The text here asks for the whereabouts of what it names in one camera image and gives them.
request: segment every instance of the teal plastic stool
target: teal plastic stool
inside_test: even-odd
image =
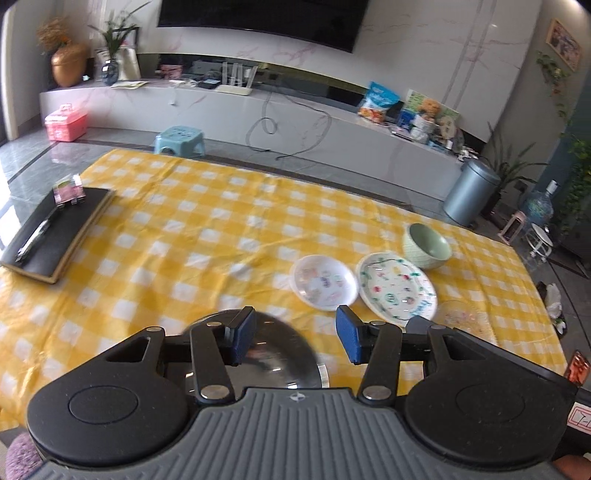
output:
[[[156,135],[154,153],[190,158],[195,152],[205,156],[203,132],[191,127],[170,127]]]

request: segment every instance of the stool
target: stool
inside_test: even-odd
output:
[[[156,135],[154,153],[190,158],[197,151],[200,157],[205,156],[203,132],[191,127],[170,127]]]
[[[511,219],[505,225],[505,228],[498,233],[497,235],[500,237],[501,241],[507,245],[510,245],[511,242],[517,238],[521,229],[524,227],[527,221],[527,217],[523,212],[517,211],[513,214]]]
[[[544,229],[532,223],[531,228],[526,231],[523,238],[531,247],[529,257],[534,261],[538,260],[539,257],[542,262],[546,262],[547,258],[552,253],[552,247],[554,244]]]

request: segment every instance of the trash can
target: trash can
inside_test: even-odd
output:
[[[470,160],[443,203],[443,211],[460,225],[469,226],[499,183],[501,179],[490,167]]]

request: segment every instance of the blue vase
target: blue vase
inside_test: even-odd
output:
[[[117,60],[107,60],[103,64],[101,77],[103,83],[110,87],[119,80],[119,62]]]

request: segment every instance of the television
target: television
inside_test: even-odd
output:
[[[163,0],[159,27],[218,27],[353,51],[369,0]]]

